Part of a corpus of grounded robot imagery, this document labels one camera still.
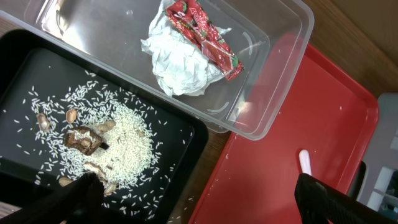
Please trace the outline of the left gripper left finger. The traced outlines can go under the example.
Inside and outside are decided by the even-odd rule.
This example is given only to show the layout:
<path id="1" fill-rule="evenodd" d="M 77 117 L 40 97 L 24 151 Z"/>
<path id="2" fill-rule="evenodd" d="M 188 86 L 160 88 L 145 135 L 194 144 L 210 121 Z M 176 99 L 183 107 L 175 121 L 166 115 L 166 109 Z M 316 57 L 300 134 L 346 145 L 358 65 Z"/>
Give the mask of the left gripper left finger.
<path id="1" fill-rule="evenodd" d="M 104 187 L 98 176 L 85 173 L 38 202 L 1 219 L 3 224 L 61 223 L 78 209 L 86 212 L 85 223 L 101 223 Z"/>

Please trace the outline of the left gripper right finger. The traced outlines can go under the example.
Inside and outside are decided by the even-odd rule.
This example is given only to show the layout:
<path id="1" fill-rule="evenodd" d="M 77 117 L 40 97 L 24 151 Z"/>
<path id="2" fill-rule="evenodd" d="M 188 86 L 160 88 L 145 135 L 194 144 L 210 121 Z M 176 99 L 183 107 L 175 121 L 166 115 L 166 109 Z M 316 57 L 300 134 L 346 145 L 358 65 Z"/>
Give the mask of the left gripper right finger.
<path id="1" fill-rule="evenodd" d="M 298 176 L 294 196 L 303 224 L 395 224 L 305 173 Z"/>

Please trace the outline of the white plastic fork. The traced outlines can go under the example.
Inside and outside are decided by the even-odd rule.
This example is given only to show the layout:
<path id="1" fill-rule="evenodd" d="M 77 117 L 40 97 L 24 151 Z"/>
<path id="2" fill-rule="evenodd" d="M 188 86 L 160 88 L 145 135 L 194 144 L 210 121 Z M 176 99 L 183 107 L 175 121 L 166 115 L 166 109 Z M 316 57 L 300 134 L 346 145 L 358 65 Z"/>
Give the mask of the white plastic fork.
<path id="1" fill-rule="evenodd" d="M 304 174 L 312 175 L 310 154 L 306 149 L 302 149 L 298 155 L 301 170 Z"/>

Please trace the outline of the rice and food scraps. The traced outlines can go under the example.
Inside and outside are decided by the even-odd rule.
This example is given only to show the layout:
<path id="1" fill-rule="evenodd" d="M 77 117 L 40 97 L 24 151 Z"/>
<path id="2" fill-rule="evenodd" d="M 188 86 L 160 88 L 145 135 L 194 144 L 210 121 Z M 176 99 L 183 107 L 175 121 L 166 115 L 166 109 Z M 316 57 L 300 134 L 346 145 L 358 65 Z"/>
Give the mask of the rice and food scraps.
<path id="1" fill-rule="evenodd" d="M 194 125 L 90 72 L 21 71 L 1 98 L 1 170 L 33 189 L 93 171 L 104 208 L 161 223 Z"/>

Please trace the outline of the red snack wrapper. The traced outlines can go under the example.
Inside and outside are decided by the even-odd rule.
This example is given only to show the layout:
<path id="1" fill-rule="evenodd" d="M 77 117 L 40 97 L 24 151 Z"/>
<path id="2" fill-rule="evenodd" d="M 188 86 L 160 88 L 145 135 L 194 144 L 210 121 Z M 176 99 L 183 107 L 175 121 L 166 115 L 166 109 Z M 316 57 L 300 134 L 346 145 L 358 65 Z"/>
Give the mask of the red snack wrapper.
<path id="1" fill-rule="evenodd" d="M 230 81 L 243 70 L 243 64 L 231 50 L 197 0 L 179 0 L 165 14 L 177 30 L 196 45 Z"/>

